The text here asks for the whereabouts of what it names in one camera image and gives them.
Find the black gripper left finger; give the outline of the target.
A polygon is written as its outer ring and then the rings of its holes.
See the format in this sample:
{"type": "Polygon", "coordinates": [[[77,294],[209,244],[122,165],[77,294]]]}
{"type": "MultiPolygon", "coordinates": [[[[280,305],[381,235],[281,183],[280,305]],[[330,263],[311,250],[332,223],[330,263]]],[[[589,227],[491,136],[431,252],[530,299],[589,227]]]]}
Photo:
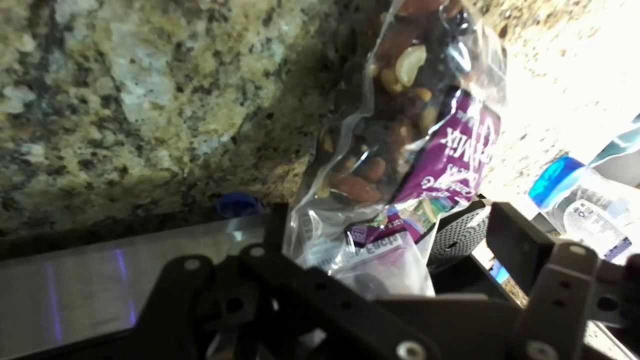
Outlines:
{"type": "Polygon", "coordinates": [[[276,203],[269,207],[264,227],[264,247],[267,250],[280,252],[288,227],[288,205],[276,203]]]}

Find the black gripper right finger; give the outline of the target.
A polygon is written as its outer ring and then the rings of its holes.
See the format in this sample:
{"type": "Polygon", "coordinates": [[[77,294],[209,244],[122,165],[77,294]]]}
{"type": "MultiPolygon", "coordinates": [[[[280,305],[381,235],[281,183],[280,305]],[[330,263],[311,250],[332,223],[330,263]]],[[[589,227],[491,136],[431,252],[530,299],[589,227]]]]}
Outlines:
{"type": "Polygon", "coordinates": [[[553,240],[510,203],[491,205],[485,243],[524,292],[534,289],[540,271],[553,250],[553,240]]]}

